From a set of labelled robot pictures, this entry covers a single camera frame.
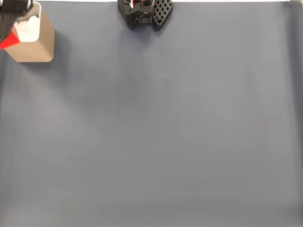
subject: white tissue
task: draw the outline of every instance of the white tissue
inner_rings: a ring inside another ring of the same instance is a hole
[[[28,21],[15,22],[14,26],[20,42],[34,42],[39,38],[40,21],[37,16],[32,16]]]

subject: cardboard box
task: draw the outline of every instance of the cardboard box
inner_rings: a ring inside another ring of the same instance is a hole
[[[40,19],[38,39],[34,42],[20,42],[4,50],[17,62],[50,62],[54,54],[55,30],[38,2],[34,2],[27,15],[19,17],[17,21],[29,20],[31,16]]]

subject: gray fabric backdrop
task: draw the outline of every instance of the gray fabric backdrop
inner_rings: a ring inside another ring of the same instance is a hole
[[[303,225],[301,4],[42,6],[53,62],[0,53],[0,227]]]

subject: red tag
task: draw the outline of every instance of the red tag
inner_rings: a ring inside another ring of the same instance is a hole
[[[20,41],[19,41],[19,38],[18,38],[17,31],[16,31],[15,27],[13,27],[9,36],[0,43],[0,49],[3,50],[3,49],[5,49],[9,46],[18,44],[19,42]]]

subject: black mechanical part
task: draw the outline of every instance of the black mechanical part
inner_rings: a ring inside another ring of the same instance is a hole
[[[130,28],[138,23],[152,23],[161,29],[173,10],[171,0],[134,0],[134,7],[129,0],[118,0],[118,9]]]
[[[33,7],[33,0],[0,0],[0,43],[9,36],[18,17]]]

